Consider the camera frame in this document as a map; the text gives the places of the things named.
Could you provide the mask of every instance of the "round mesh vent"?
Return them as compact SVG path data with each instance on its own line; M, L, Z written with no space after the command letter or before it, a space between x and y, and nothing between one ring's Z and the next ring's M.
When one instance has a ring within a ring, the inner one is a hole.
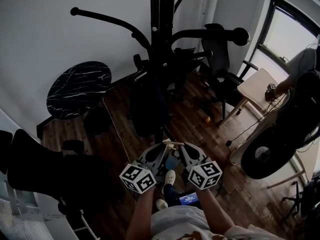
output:
M256 149L254 157L258 162L265 163L271 157L271 151L266 146L260 146Z

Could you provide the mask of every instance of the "phone screen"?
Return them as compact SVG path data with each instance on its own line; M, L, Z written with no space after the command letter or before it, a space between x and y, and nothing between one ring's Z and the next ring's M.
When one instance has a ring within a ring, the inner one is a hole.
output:
M188 206L194 202L198 201L198 196L196 193L187 194L185 196L179 197L182 206Z

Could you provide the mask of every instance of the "white t-shirt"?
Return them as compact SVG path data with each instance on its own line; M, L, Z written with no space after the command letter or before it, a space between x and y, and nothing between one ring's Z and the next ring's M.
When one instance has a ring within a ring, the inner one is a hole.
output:
M202 210L186 205L172 206L151 217L152 240L283 240L250 225L230 228L224 235L212 233Z
M312 48L307 48L300 51L296 56L290 60L286 66L293 78L293 84L296 85L298 77L312 69L317 65L317 51Z

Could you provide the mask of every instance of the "hand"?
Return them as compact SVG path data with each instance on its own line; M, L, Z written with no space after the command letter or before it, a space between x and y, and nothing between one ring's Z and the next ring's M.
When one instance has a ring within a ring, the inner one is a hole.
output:
M265 100L267 102L272 102L273 100L276 99L274 89L272 89L270 92L266 91L264 94Z

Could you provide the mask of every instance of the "light wood table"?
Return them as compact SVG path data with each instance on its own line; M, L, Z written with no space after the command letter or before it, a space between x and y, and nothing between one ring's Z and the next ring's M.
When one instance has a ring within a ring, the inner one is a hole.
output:
M227 115L227 117L219 124L219 127L222 127L235 113L237 113L238 109L244 106L247 102L250 102L260 113L265 114L266 109L270 107L270 102L266 101L265 99L265 92L269 84L277 85L278 83L265 69L260 68L242 84L238 85L237 90L243 96L243 98L239 102L239 104L235 106L234 109ZM280 101L279 104L275 106L275 108L281 106L282 101ZM310 181L315 170L315 165L318 157L318 149L319 144L312 145L307 152L296 152L295 157L302 170L284 180L279 181L276 184L268 186L267 188L270 189L276 187L278 185L291 181L303 174L305 174L307 180Z

